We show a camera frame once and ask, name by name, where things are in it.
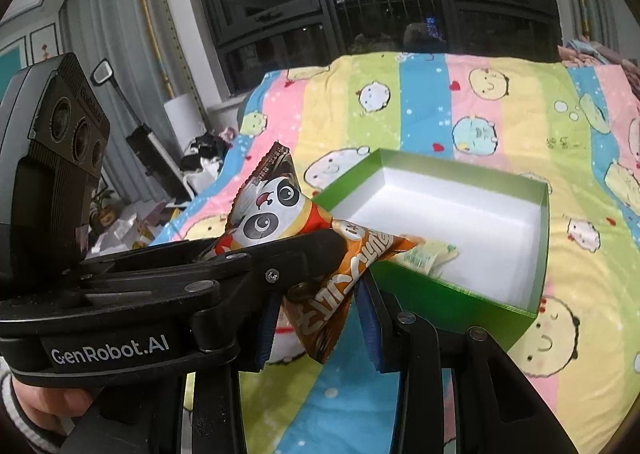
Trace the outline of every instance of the panda snack wrapper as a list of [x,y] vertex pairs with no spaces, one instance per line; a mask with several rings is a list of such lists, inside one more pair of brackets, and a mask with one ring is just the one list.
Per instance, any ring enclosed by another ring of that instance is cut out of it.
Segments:
[[353,288],[376,260],[390,259],[415,243],[404,237],[359,227],[332,218],[300,191],[289,149],[274,143],[240,188],[225,233],[202,259],[246,246],[333,228],[347,242],[347,254],[336,272],[309,293],[303,283],[283,298],[282,307],[306,352],[324,364],[344,328]]

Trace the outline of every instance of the green box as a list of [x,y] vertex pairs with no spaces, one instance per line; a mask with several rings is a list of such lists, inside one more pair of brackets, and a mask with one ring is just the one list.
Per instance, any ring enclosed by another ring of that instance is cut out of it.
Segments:
[[434,326],[482,326],[508,350],[538,313],[548,253],[546,183],[457,161],[378,150],[316,202],[338,219],[455,244],[460,255],[430,278],[389,261],[380,289]]

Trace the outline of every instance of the screw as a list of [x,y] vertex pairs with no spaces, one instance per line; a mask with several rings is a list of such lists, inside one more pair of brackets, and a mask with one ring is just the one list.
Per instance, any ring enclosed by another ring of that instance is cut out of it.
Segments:
[[275,268],[268,269],[267,273],[264,274],[264,278],[267,280],[267,282],[273,284],[280,278],[280,272]]
[[184,287],[185,291],[189,293],[195,293],[196,291],[202,291],[204,289],[210,288],[213,286],[212,280],[197,280],[196,282],[192,282],[191,284],[187,284]]
[[469,336],[471,336],[475,341],[484,342],[489,335],[482,328],[471,328],[469,329]]
[[413,324],[415,322],[415,314],[410,311],[401,311],[398,313],[398,321],[401,324]]
[[242,252],[242,253],[232,253],[231,255],[226,256],[227,260],[234,260],[234,259],[242,259],[242,257],[246,257],[247,253]]

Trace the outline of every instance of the paper roll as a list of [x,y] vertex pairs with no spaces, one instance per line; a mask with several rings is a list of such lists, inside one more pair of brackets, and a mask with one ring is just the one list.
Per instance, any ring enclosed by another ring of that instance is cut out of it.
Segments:
[[196,136],[202,136],[207,132],[195,98],[190,92],[167,101],[164,110],[182,152],[187,150]]

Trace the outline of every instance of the colorful blanket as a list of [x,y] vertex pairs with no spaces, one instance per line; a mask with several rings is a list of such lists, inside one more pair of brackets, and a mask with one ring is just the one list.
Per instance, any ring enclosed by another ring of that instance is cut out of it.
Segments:
[[[270,72],[219,179],[158,242],[219,235],[274,140],[292,150],[306,195],[377,148],[546,182],[545,297],[510,355],[581,454],[600,451],[640,390],[640,112],[622,68],[375,53]],[[244,377],[250,452],[388,452],[397,387],[373,370],[351,315],[325,366],[302,358]]]

